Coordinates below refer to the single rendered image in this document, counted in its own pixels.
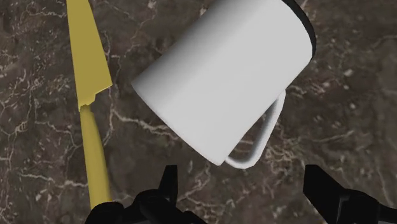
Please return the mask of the white mug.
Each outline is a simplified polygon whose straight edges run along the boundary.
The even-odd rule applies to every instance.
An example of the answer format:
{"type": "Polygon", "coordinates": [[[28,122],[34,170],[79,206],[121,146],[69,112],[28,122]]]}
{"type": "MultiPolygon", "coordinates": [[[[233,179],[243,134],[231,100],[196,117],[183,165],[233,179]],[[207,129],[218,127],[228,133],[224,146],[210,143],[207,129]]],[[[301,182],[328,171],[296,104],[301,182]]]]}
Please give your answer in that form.
{"type": "Polygon", "coordinates": [[[214,0],[132,87],[208,161],[247,169],[315,52],[313,26],[295,0],[214,0]]]}

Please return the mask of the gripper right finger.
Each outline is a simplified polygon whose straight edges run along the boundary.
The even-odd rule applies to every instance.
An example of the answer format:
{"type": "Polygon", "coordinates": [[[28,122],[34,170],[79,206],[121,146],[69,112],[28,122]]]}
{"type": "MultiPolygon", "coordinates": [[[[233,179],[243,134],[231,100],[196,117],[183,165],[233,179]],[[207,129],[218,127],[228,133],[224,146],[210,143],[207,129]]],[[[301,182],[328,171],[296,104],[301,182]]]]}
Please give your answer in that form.
{"type": "Polygon", "coordinates": [[[344,188],[318,165],[305,166],[303,194],[327,224],[397,224],[397,209],[344,188]]]}

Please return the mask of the yellow knife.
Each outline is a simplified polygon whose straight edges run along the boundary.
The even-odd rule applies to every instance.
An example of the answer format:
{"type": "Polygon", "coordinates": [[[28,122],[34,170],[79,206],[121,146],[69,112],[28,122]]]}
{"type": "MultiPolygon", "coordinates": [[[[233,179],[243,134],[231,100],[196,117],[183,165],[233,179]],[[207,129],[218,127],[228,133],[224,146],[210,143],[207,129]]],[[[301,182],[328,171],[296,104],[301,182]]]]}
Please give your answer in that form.
{"type": "Polygon", "coordinates": [[[90,207],[111,201],[104,149],[90,105],[112,85],[88,0],[66,0],[74,80],[80,113],[90,207]]]}

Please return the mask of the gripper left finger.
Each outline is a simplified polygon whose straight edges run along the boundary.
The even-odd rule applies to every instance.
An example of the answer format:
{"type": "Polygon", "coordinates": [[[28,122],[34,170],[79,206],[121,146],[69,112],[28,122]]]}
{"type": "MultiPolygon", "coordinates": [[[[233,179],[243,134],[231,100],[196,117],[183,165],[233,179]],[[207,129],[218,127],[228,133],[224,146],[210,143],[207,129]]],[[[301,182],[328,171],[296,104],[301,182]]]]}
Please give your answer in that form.
{"type": "Polygon", "coordinates": [[[207,224],[195,213],[178,209],[177,197],[178,167],[167,165],[157,189],[140,192],[128,207],[119,202],[99,204],[84,224],[207,224]]]}

